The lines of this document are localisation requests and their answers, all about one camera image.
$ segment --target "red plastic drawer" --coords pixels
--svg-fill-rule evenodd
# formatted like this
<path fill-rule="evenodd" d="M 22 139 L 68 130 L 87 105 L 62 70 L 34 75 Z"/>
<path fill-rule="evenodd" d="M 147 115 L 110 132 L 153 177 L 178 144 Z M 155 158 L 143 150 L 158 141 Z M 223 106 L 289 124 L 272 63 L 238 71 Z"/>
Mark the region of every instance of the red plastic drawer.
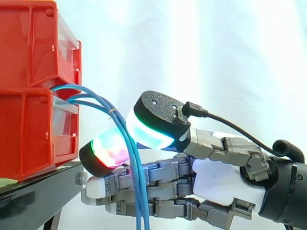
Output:
<path fill-rule="evenodd" d="M 81 43 L 55 2 L 0 0 L 0 22 L 0 87 L 81 84 Z"/>
<path fill-rule="evenodd" d="M 0 89 L 0 104 L 0 178 L 23 181 L 78 156 L 77 107 L 43 88 Z"/>

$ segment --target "black shelf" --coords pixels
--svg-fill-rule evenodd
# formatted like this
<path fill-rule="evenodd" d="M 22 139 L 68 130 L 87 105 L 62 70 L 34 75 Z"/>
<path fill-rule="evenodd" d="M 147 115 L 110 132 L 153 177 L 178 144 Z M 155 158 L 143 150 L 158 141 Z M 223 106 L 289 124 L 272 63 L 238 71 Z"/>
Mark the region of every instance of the black shelf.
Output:
<path fill-rule="evenodd" d="M 56 229 L 61 209 L 82 189 L 80 162 L 0 188 L 0 230 Z"/>

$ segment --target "glowing led fingertip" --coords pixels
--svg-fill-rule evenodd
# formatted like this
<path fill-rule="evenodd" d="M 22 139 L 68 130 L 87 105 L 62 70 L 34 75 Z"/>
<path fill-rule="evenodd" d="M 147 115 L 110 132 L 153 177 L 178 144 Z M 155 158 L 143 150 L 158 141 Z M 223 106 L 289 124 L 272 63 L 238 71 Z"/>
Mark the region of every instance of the glowing led fingertip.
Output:
<path fill-rule="evenodd" d="M 174 142 L 173 138 L 159 133 L 143 124 L 134 114 L 133 109 L 129 112 L 127 117 L 127 130 L 136 142 L 152 149 L 161 150 Z"/>
<path fill-rule="evenodd" d="M 108 168 L 116 168 L 129 158 L 126 142 L 118 128 L 93 139 L 91 147 L 94 155 Z"/>

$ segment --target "green light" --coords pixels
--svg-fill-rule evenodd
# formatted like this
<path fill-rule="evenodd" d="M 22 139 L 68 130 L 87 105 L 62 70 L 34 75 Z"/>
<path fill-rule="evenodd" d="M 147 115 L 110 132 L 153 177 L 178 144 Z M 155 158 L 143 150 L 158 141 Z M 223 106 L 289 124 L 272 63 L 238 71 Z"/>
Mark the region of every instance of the green light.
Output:
<path fill-rule="evenodd" d="M 155 150 L 164 149 L 174 142 L 173 138 L 144 125 L 134 114 L 133 109 L 127 117 L 127 130 L 135 141 Z"/>

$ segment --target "blue cable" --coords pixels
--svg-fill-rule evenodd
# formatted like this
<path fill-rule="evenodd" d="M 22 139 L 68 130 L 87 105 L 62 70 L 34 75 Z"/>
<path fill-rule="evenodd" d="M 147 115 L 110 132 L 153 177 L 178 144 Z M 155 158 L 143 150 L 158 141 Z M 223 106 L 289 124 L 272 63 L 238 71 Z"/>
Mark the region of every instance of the blue cable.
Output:
<path fill-rule="evenodd" d="M 90 89 L 87 89 L 83 86 L 67 84 L 67 85 L 61 85 L 61 86 L 54 87 L 52 90 L 57 91 L 57 90 L 63 90 L 63 89 L 78 89 L 78 90 L 81 90 L 81 91 L 85 91 L 89 95 L 91 95 L 93 98 L 95 98 L 103 107 L 105 107 L 106 110 L 110 111 L 112 109 L 109 106 L 109 104 L 106 103 L 101 97 L 99 97 L 97 94 L 95 94 Z M 129 136 L 127 135 L 127 132 L 125 131 L 125 129 L 123 129 L 123 126 L 119 122 L 116 115 L 114 113 L 110 113 L 109 115 L 113 118 L 114 122 L 116 123 L 116 125 L 120 129 L 120 131 L 121 131 L 121 133 L 122 133 L 122 135 L 125 139 L 125 142 L 127 144 L 127 147 L 128 147 L 128 152 L 129 152 L 129 156 L 130 156 L 130 164 L 131 164 L 131 166 L 130 166 L 131 167 L 131 174 L 132 174 L 133 184 L 134 184 L 134 188 L 135 188 L 135 192 L 136 192 L 135 198 L 136 198 L 136 202 L 137 202 L 137 206 L 138 206 L 139 197 L 142 197 L 142 196 L 140 196 L 139 187 L 137 185 L 141 185 L 141 184 L 139 182 L 139 172 L 138 172 L 138 169 L 136 168 L 137 163 L 136 163 L 136 160 L 135 160 L 133 148 L 131 146 L 131 142 L 130 142 Z M 141 218 L 138 217 L 139 214 L 140 214 L 140 212 L 137 212 L 137 229 L 141 229 L 140 222 L 138 222 L 139 220 L 141 220 Z"/>
<path fill-rule="evenodd" d="M 88 93 L 81 93 L 81 94 L 77 94 L 75 96 L 68 98 L 67 101 L 71 102 L 71 101 L 73 101 L 75 99 L 79 99 L 79 98 L 91 98 L 91 96 Z M 106 103 L 108 103 L 108 105 L 111 108 L 115 108 L 107 99 L 104 99 L 104 100 L 105 100 Z M 127 128 L 126 128 L 126 121 L 125 121 L 124 117 L 117 110 L 115 110 L 114 113 L 116 114 L 116 116 L 120 120 L 120 122 L 123 125 L 123 127 L 125 128 L 126 132 L 128 133 Z M 132 147 L 133 147 L 133 152 L 137 152 L 137 154 L 135 154 L 136 164 L 142 165 L 140 155 L 138 154 L 138 149 L 137 149 L 137 147 L 134 143 L 132 143 Z M 145 184 L 145 186 L 141 186 L 142 199 L 144 201 L 144 205 L 148 207 L 148 205 L 147 205 L 148 204 L 148 195 L 147 195 L 147 190 L 146 190 L 146 179 L 145 179 L 145 176 L 144 176 L 143 167 L 138 167 L 138 171 L 139 171 L 139 176 L 140 176 L 140 184 Z M 146 227 L 146 229 L 149 229 L 150 228 L 149 209 L 144 207 L 143 212 L 144 212 L 143 217 L 144 217 L 145 227 Z"/>
<path fill-rule="evenodd" d="M 80 101 L 80 100 L 69 100 L 69 102 L 71 104 L 86 105 L 86 106 L 98 109 L 98 110 L 104 112 L 105 114 L 108 114 L 108 111 L 104 107 L 97 105 L 95 103 L 85 102 L 85 101 Z M 137 230 L 141 230 L 141 211 L 140 211 L 140 209 L 141 209 L 140 203 L 136 202 Z"/>
<path fill-rule="evenodd" d="M 85 94 L 79 94 L 80 98 L 84 98 L 84 97 L 92 97 L 95 98 L 103 107 L 104 109 L 102 110 L 103 112 L 106 111 L 110 111 L 111 109 L 114 109 L 114 106 L 106 99 L 99 97 L 97 94 L 95 94 L 93 91 L 91 91 L 90 89 L 87 89 L 86 87 L 80 86 L 80 85 L 73 85 L 73 84 L 67 84 L 67 85 L 62 85 L 62 86 L 57 86 L 54 87 L 52 90 L 53 91 L 57 91 L 57 90 L 63 90 L 63 89 L 78 89 L 81 91 L 84 91 L 86 93 L 88 93 L 87 95 Z M 73 101 L 74 99 L 77 99 L 78 95 L 71 97 L 69 100 Z M 136 201 L 137 201 L 137 209 L 138 209 L 138 194 L 141 193 L 141 198 L 143 200 L 143 202 L 141 202 L 141 209 L 144 217 L 144 223 L 145 223 L 145 229 L 149 230 L 150 229 L 150 225 L 149 225 L 149 208 L 148 208 L 148 196 L 147 196 L 147 191 L 146 191 L 146 180 L 145 180 L 145 176 L 144 173 L 142 171 L 142 163 L 141 163 L 141 159 L 140 156 L 138 154 L 138 150 L 136 148 L 136 145 L 134 143 L 134 141 L 132 140 L 132 138 L 127 135 L 127 128 L 126 128 L 126 123 L 124 118 L 122 117 L 122 115 L 118 112 L 118 111 L 114 111 L 113 113 L 109 114 L 114 122 L 116 123 L 116 125 L 119 127 L 120 131 L 122 132 L 122 135 L 125 139 L 125 142 L 127 144 L 127 148 L 128 148 L 128 152 L 130 155 L 130 164 L 131 164 L 131 173 L 132 173 L 132 179 L 134 178 L 133 182 L 136 184 L 134 184 L 135 186 L 135 192 L 136 192 Z M 139 212 L 137 211 L 137 228 L 139 229 L 139 221 L 140 217 L 139 217 Z"/>

